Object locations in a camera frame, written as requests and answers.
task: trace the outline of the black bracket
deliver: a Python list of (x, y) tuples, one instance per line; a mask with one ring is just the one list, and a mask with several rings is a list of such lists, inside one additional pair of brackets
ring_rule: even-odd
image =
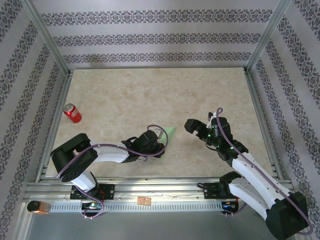
[(237, 199), (237, 197), (232, 194), (223, 194), (219, 182), (198, 183), (197, 187), (203, 189), (204, 199)]
[[(114, 184), (99, 184), (99, 191), (94, 196), (99, 200), (113, 200), (115, 195)], [(71, 200), (87, 200), (87, 197), (82, 195), (81, 192), (73, 185), (70, 193)]]

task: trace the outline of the cable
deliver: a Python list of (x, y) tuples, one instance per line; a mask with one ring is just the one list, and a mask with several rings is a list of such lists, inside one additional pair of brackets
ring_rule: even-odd
[(92, 200), (97, 201), (98, 203), (101, 204), (101, 209), (100, 209), (99, 212), (97, 212), (96, 215), (87, 216), (87, 215), (86, 215), (87, 209), (84, 210), (83, 213), (81, 212), (81, 214), (84, 216), (85, 219), (94, 219), (94, 218), (98, 217), (100, 214), (103, 213), (103, 211), (104, 211), (104, 209), (105, 209), (105, 205), (104, 205), (104, 202), (103, 202), (103, 201), (101, 201), (100, 199), (98, 199), (98, 198), (96, 198), (96, 197), (94, 197), (94, 196), (91, 196), (91, 195), (87, 194), (85, 191), (83, 191), (83, 190), (82, 190), (80, 187), (78, 187), (77, 185), (75, 185), (75, 187), (79, 190), (80, 193), (82, 193), (82, 194), (85, 195), (86, 197), (91, 198)]
[(219, 129), (222, 133), (222, 136), (224, 137), (224, 139), (227, 141), (227, 143), (233, 147), (233, 149), (248, 163), (251, 165), (252, 168), (256, 169), (261, 175), (262, 177), (278, 192), (280, 193), (285, 199), (287, 199), (287, 201), (299, 212), (299, 214), (303, 217), (303, 219), (308, 223), (310, 229), (308, 232), (298, 232), (298, 234), (300, 235), (304, 235), (304, 236), (308, 236), (311, 235), (314, 231), (314, 228), (312, 226), (312, 223), (310, 222), (309, 218), (305, 215), (305, 213), (286, 195), (284, 194), (283, 191), (281, 191), (281, 189), (279, 187), (277, 187), (277, 185), (275, 185), (265, 174), (263, 171), (261, 171), (252, 161), (250, 161), (248, 158), (246, 158), (233, 144), (232, 142), (227, 138), (220, 120), (219, 120), (219, 114), (221, 114), (223, 112), (223, 108), (219, 107), (216, 110), (216, 121), (218, 123)]
[(163, 147), (163, 149), (161, 149), (161, 151), (157, 152), (157, 153), (154, 153), (154, 154), (144, 154), (144, 153), (141, 153), (141, 152), (137, 152), (137, 151), (133, 151), (131, 149), (128, 149), (126, 147), (123, 147), (123, 146), (118, 146), (116, 144), (111, 144), (111, 143), (100, 143), (100, 144), (95, 144), (95, 145), (92, 145), (92, 146), (88, 146), (87, 148), (85, 148), (84, 150), (82, 150), (81, 152), (79, 152), (70, 162), (68, 162), (60, 171), (59, 173), (55, 176), (56, 179), (59, 179), (61, 174), (63, 174), (75, 161), (77, 161), (78, 158), (80, 158), (81, 155), (83, 155), (86, 151), (90, 150), (90, 149), (93, 149), (93, 148), (96, 148), (96, 147), (113, 147), (113, 148), (117, 148), (117, 149), (122, 149), (122, 150), (125, 150), (125, 151), (128, 151), (130, 153), (133, 153), (133, 154), (136, 154), (136, 155), (139, 155), (139, 156), (142, 156), (142, 157), (154, 157), (154, 156), (157, 156), (159, 154), (162, 154), (167, 145), (168, 145), (168, 142), (169, 142), (169, 136), (168, 136), (168, 133), (166, 132), (166, 130), (164, 130), (161, 126), (158, 126), (158, 125), (149, 125), (147, 127), (147, 129), (149, 130), (149, 128), (151, 127), (157, 127), (157, 128), (160, 128), (164, 134), (165, 134), (165, 138), (166, 138), (166, 141), (165, 141), (165, 145)]
[(209, 147), (207, 143), (205, 144), (205, 146), (206, 146), (207, 149), (210, 149), (210, 150), (212, 150), (212, 151), (217, 151), (217, 150), (215, 150), (214, 148)]

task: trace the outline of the beige table surface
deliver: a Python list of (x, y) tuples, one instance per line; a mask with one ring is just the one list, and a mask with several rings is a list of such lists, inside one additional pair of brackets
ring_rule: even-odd
[[(139, 137), (150, 124), (175, 127), (165, 154), (130, 163), (97, 162), (96, 177), (220, 177), (233, 169), (184, 129), (187, 119), (207, 122), (223, 107), (233, 137), (271, 173), (270, 161), (242, 68), (154, 68), (75, 70), (66, 103), (82, 120), (63, 115), (54, 148), (79, 133), (100, 143)], [(50, 160), (47, 177), (57, 174)]]

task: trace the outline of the red soda can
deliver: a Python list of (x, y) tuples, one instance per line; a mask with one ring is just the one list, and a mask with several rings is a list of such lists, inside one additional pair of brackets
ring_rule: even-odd
[(71, 103), (64, 105), (63, 112), (74, 124), (80, 122), (82, 119), (81, 113), (76, 106)]

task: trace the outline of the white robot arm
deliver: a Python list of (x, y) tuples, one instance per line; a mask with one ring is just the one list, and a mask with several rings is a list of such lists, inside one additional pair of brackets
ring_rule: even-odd
[(165, 145), (157, 142), (163, 132), (167, 134), (159, 128), (148, 129), (140, 137), (131, 137), (118, 144), (90, 141), (85, 133), (80, 133), (51, 152), (57, 178), (72, 182), (94, 196), (99, 184), (87, 167), (93, 162), (130, 163), (142, 156), (160, 158), (165, 153), (168, 138)]
[(188, 119), (184, 128), (191, 134), (196, 132), (195, 135), (207, 147), (214, 146), (215, 149), (208, 148), (216, 151), (223, 161), (237, 171), (220, 178), (216, 190), (220, 191), (219, 196), (242, 199), (261, 215), (270, 232), (279, 240), (289, 238), (308, 225), (312, 232), (306, 198), (300, 192), (291, 192), (270, 176), (249, 150), (233, 139), (226, 118), (218, 117), (216, 112), (209, 112), (208, 121), (208, 124), (204, 124), (196, 119)]

